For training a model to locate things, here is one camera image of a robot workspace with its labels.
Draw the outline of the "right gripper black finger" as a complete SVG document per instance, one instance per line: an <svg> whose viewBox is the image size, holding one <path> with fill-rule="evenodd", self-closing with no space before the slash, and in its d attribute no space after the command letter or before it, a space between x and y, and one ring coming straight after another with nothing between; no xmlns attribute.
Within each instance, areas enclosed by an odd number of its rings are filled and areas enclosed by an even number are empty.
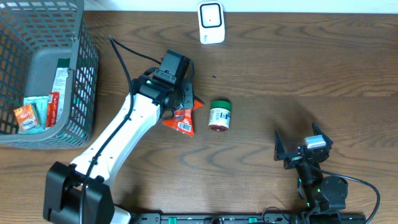
<svg viewBox="0 0 398 224"><path fill-rule="evenodd" d="M285 158L285 149L282 144L282 140L279 133L275 131L275 148L274 148L274 160L282 161Z"/></svg>
<svg viewBox="0 0 398 224"><path fill-rule="evenodd" d="M321 135L327 146L333 145L333 141L319 128L316 122L312 123L312 130L315 136Z"/></svg>

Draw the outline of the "red snack bag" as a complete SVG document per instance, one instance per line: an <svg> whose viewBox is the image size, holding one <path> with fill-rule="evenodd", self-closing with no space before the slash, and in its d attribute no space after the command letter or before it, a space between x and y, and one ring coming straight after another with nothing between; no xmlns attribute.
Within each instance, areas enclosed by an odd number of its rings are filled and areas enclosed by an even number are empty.
<svg viewBox="0 0 398 224"><path fill-rule="evenodd" d="M171 119L163 120L162 124L187 136L194 136L192 112L204 105L199 100L194 101L193 108L177 110Z"/></svg>

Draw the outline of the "green lid jar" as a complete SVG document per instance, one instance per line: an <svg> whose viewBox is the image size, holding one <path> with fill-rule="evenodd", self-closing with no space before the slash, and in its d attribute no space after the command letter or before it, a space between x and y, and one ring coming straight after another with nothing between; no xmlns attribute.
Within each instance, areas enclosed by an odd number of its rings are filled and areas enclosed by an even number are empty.
<svg viewBox="0 0 398 224"><path fill-rule="evenodd" d="M228 101L212 101L208 127L217 132L227 131L231 120L231 109L232 105Z"/></svg>

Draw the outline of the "green white 3M package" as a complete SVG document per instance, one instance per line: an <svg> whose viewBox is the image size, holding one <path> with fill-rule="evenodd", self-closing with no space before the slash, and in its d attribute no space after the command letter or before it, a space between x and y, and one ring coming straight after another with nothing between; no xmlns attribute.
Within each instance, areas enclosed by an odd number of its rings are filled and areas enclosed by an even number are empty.
<svg viewBox="0 0 398 224"><path fill-rule="evenodd" d="M63 113L64 101L65 101L65 90L67 84L67 78L69 75L69 58L60 58L57 62L57 69L55 72L55 78L53 81L52 92L59 93L58 107L57 107L57 118L56 122L59 121Z"/></svg>

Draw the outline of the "red stick packet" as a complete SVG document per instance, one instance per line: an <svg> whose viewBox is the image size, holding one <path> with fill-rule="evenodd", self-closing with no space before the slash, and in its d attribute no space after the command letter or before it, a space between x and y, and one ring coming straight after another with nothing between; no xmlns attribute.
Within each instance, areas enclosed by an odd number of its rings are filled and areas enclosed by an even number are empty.
<svg viewBox="0 0 398 224"><path fill-rule="evenodd" d="M58 102L60 99L59 92L52 92L49 94L49 100L47 105L47 117L46 117L46 128L51 128L57 122L58 114Z"/></svg>

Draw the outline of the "teal wipes pack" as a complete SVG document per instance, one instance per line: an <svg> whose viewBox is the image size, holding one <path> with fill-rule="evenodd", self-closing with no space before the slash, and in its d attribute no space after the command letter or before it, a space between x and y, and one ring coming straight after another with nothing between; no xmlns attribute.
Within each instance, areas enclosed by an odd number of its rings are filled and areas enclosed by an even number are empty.
<svg viewBox="0 0 398 224"><path fill-rule="evenodd" d="M24 98L24 105L33 104L40 116L40 127L34 128L30 131L21 132L19 134L39 134L45 131L46 117L47 117L47 105L49 96L31 96Z"/></svg>

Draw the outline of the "small orange box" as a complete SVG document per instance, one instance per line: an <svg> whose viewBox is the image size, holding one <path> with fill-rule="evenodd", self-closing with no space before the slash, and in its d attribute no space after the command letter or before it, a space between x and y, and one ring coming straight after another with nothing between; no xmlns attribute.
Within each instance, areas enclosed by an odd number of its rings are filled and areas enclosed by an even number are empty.
<svg viewBox="0 0 398 224"><path fill-rule="evenodd" d="M26 104L14 110L19 130L21 132L30 131L40 127L40 116L33 104Z"/></svg>

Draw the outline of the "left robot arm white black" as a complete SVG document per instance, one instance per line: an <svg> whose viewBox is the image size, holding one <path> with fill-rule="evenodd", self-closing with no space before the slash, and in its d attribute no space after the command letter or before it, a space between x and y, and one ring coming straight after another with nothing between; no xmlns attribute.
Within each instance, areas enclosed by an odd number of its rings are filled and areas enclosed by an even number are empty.
<svg viewBox="0 0 398 224"><path fill-rule="evenodd" d="M143 75L130 82L122 108L95 142L69 165L55 162L45 180L43 217L50 223L129 223L111 187L136 144L165 111L193 108L190 78Z"/></svg>

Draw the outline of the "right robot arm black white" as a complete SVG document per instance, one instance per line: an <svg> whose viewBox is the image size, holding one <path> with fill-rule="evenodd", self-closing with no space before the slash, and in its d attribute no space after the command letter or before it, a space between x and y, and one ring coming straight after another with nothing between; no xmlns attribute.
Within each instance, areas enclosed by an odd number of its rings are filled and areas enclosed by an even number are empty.
<svg viewBox="0 0 398 224"><path fill-rule="evenodd" d="M299 189L310 208L318 213L334 213L346 208L348 183L341 177L328 174L320 163L329 158L333 141L318 127L312 124L313 136L304 139L304 145L295 152L286 152L279 133L275 133L274 160L283 161L284 169L295 169L298 173Z"/></svg>

